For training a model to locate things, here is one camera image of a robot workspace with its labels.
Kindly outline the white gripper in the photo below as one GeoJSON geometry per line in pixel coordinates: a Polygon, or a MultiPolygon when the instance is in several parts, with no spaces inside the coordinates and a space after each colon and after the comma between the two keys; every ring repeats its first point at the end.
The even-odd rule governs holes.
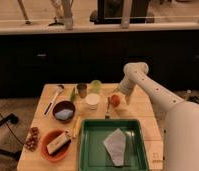
{"type": "Polygon", "coordinates": [[[134,91],[135,83],[127,77],[124,77],[118,85],[118,90],[125,95],[125,101],[127,105],[130,105],[132,99],[132,93],[134,91]]]}

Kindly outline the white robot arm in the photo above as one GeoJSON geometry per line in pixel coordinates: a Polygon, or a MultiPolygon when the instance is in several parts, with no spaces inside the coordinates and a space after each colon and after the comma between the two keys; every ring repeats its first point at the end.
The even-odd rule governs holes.
{"type": "Polygon", "coordinates": [[[138,85],[166,112],[163,171],[199,171],[199,104],[158,84],[148,71],[144,62],[125,64],[118,90],[129,100],[138,85]]]}

